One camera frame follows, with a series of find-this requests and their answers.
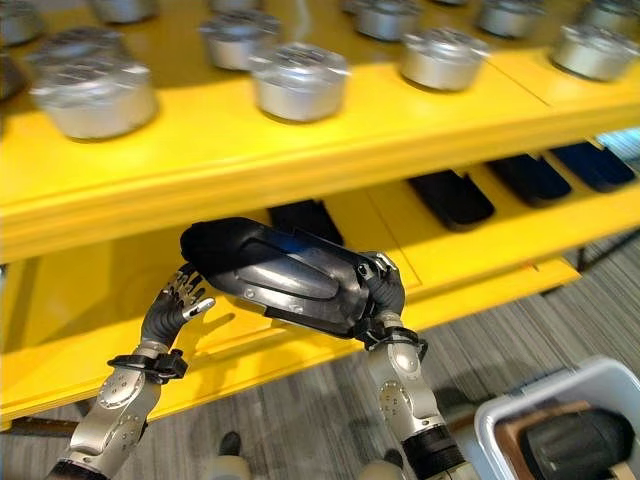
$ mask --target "upper shelf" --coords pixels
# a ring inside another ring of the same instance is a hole
[[[101,142],[75,142],[37,111],[27,92],[10,99],[0,162],[0,263],[91,242],[354,189],[640,124],[640,65],[596,84],[545,64],[544,45],[576,10],[553,12],[528,41],[493,39],[469,91],[442,94],[397,73],[401,45],[353,31],[338,2],[308,2],[311,43],[352,67],[344,108],[307,125],[267,118],[246,74],[213,69],[197,32],[201,0],[161,2],[158,18],[116,27],[153,72],[161,111],[148,126]],[[425,3],[425,25],[474,31],[477,4]],[[269,0],[285,39],[293,0]],[[51,31],[95,21],[85,10],[47,14]],[[15,59],[35,45],[15,48]]]

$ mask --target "person's leg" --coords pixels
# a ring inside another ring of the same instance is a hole
[[[211,480],[251,480],[249,464],[240,456],[241,444],[236,432],[229,432],[222,438],[218,456],[211,466]]]
[[[371,462],[358,476],[358,480],[406,480],[402,473],[402,455],[388,450],[384,460]]]

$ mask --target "black object in bin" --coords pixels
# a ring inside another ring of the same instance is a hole
[[[331,220],[324,202],[305,200],[269,209],[273,226],[283,232],[304,230],[338,245],[344,245],[340,231]]]
[[[468,174],[460,177],[453,170],[444,170],[408,182],[449,230],[471,230],[496,211]]]
[[[624,416],[593,409],[543,420],[519,442],[536,480],[600,480],[629,458],[634,436]]]
[[[571,193],[567,181],[542,158],[517,155],[488,165],[520,200],[532,207],[546,207]]]
[[[589,142],[553,148],[551,152],[584,183],[598,192],[616,190],[636,176],[611,150],[600,150]]]

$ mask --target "robotic arm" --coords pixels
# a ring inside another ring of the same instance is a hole
[[[113,373],[47,480],[109,480],[129,457],[160,398],[161,385],[182,378],[187,370],[182,352],[169,351],[180,329],[215,303],[212,298],[201,300],[202,277],[194,274],[186,264],[173,275],[144,318],[140,344],[131,355],[108,362]]]
[[[421,480],[443,476],[466,462],[440,415],[433,390],[422,376],[426,342],[400,319],[404,288],[396,266],[384,254],[367,254],[378,266],[358,266],[375,302],[372,321],[359,339],[368,351],[368,366],[378,392],[380,411]]]

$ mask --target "black tray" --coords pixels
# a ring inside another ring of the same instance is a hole
[[[460,177],[453,170],[445,170],[410,178],[408,182],[449,230],[471,230],[495,212],[468,174]]]
[[[273,226],[283,232],[304,230],[338,245],[344,245],[340,231],[331,220],[323,202],[305,200],[269,208]]]
[[[571,193],[571,186],[544,159],[517,155],[488,165],[520,200],[532,207],[546,207]]]
[[[611,192],[631,182],[636,174],[615,154],[589,142],[551,150],[580,180],[598,192]]]

